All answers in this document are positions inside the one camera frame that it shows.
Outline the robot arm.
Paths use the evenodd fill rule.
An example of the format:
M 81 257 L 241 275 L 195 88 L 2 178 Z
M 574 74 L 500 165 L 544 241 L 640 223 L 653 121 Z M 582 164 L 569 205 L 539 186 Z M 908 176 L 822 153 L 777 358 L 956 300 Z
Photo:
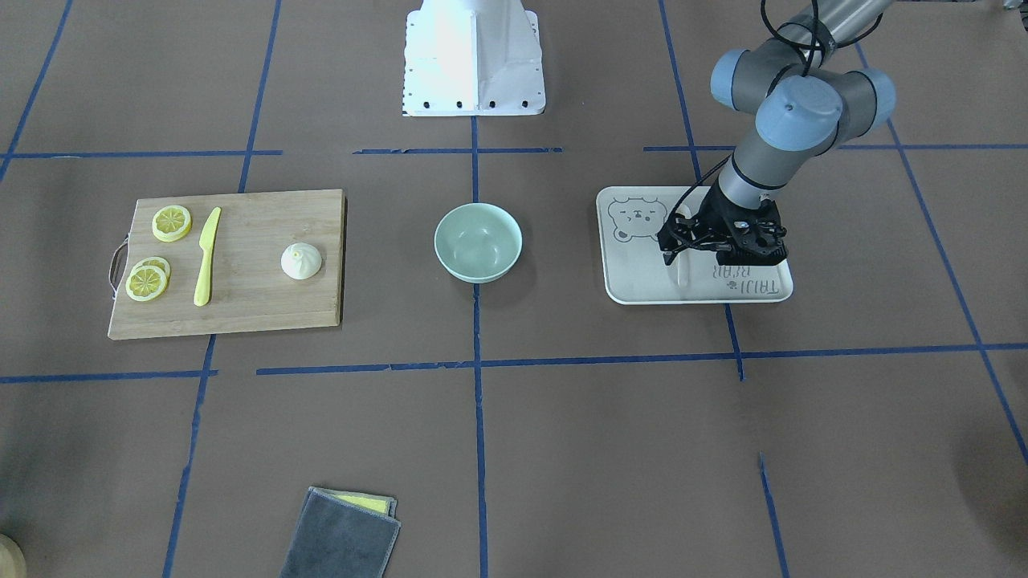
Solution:
M 756 49 L 722 55 L 710 74 L 715 101 L 752 115 L 752 131 L 706 178 L 712 186 L 687 216 L 677 201 L 656 234 L 665 266 L 680 254 L 715 254 L 720 266 L 774 267 L 787 230 L 776 198 L 813 157 L 885 124 L 895 82 L 881 70 L 836 73 L 827 61 L 877 28 L 887 1 L 812 1 Z

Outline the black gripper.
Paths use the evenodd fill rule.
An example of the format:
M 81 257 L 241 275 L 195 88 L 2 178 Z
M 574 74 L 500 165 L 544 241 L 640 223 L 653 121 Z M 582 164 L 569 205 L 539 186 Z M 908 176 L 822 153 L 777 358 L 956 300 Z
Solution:
M 715 253 L 720 266 L 775 267 L 787 259 L 785 236 L 776 202 L 760 201 L 756 209 L 726 197 L 704 198 L 696 215 L 678 221 L 673 208 L 657 233 L 666 266 L 683 249 Z

